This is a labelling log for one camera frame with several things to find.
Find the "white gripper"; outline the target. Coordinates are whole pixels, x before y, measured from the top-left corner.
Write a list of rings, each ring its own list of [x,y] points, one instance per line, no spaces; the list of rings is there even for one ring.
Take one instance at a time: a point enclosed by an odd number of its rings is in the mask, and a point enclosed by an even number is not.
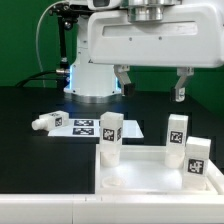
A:
[[[115,65],[127,97],[135,90],[127,65],[179,67],[171,99],[183,102],[194,68],[224,65],[224,3],[182,3],[165,8],[160,21],[134,23],[125,10],[96,12],[88,22],[88,49],[94,63]]]

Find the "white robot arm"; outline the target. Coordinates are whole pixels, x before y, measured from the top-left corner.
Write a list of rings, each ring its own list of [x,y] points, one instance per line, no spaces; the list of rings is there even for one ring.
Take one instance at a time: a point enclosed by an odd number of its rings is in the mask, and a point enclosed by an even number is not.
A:
[[[173,100],[185,99],[196,68],[224,65],[224,0],[112,0],[88,3],[91,60],[127,66],[174,67],[179,80]]]

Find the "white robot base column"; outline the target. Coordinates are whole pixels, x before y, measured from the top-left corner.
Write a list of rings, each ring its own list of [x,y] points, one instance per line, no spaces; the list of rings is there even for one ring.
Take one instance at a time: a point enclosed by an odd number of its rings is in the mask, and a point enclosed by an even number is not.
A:
[[[65,96],[82,103],[107,103],[122,97],[112,65],[94,64],[88,52],[88,20],[78,19],[76,60],[70,66]]]

